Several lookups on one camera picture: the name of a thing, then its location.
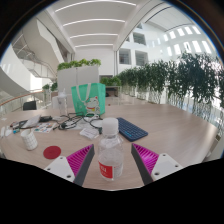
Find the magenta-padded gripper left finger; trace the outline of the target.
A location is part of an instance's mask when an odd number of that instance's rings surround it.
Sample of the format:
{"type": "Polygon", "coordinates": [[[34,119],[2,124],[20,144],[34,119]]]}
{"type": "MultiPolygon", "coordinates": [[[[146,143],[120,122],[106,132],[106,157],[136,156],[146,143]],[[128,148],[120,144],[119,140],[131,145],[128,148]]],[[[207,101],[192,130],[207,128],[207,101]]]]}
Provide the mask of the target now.
{"type": "Polygon", "coordinates": [[[67,157],[59,156],[45,171],[82,186],[94,154],[94,145],[88,145],[67,157]]]}

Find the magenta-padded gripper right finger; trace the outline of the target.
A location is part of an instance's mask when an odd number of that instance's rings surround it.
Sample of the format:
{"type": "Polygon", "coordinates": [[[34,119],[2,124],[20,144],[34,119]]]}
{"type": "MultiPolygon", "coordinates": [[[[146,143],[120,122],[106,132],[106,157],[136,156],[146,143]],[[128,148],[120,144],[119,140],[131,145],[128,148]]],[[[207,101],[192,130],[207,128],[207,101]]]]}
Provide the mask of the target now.
{"type": "Polygon", "coordinates": [[[131,146],[131,153],[145,185],[182,169],[167,153],[157,154],[135,143],[131,146]]]}

